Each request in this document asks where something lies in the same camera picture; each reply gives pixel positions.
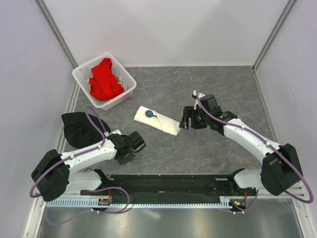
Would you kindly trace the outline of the silver metal fork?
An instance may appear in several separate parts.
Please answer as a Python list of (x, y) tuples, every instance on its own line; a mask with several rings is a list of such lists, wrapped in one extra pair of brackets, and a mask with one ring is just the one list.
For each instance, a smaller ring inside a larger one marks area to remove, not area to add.
[(131, 168), (130, 162), (126, 163), (125, 166), (126, 166), (126, 168), (130, 169)]

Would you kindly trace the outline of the white cloth napkin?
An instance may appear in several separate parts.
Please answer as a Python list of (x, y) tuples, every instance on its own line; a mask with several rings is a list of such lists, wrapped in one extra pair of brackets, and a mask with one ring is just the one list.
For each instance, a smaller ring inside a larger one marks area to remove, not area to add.
[(158, 119), (147, 118), (145, 116), (146, 110), (151, 110), (151, 109), (148, 109), (144, 106), (140, 106), (138, 108), (135, 116), (134, 116), (134, 120), (137, 122), (149, 125), (149, 126), (156, 128), (158, 130), (161, 130), (164, 133), (174, 135), (174, 136), (178, 135), (178, 133), (180, 131), (179, 122), (177, 122), (169, 117), (166, 117), (166, 116), (164, 116), (164, 115), (162, 115), (154, 110), (152, 110), (152, 111), (154, 111), (156, 113), (156, 115), (158, 116)]

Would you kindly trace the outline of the blue plastic spoon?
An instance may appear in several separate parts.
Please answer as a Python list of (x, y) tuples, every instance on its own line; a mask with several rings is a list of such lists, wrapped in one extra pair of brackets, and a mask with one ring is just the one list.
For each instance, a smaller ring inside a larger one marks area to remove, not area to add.
[(156, 118), (156, 119), (158, 119), (158, 116), (157, 116), (156, 113), (155, 113), (154, 111), (152, 111), (152, 110), (146, 110), (146, 111), (145, 111), (145, 116), (146, 116), (147, 118)]

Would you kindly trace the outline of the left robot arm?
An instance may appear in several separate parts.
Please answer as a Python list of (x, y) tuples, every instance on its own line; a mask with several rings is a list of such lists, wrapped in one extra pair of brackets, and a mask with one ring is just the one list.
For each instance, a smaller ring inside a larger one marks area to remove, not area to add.
[(51, 202), (62, 195), (94, 191), (98, 195), (107, 193), (109, 184), (100, 173), (82, 170), (102, 161), (116, 160), (129, 167), (136, 153), (146, 144), (138, 132), (123, 135), (119, 130), (104, 133), (100, 142), (71, 152), (48, 151), (31, 173), (34, 185), (31, 197), (42, 197)]

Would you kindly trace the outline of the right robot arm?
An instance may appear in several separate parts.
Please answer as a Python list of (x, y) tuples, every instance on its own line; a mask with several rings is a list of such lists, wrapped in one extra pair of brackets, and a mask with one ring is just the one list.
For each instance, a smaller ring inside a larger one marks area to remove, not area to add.
[(240, 194), (245, 188), (264, 187), (270, 194), (279, 196), (301, 180), (303, 175), (296, 149), (271, 141), (245, 125), (230, 111), (222, 111), (213, 95), (193, 92), (193, 106), (183, 109), (179, 124), (182, 129), (211, 130), (232, 139), (256, 157), (260, 169), (239, 169), (227, 182), (228, 192)]

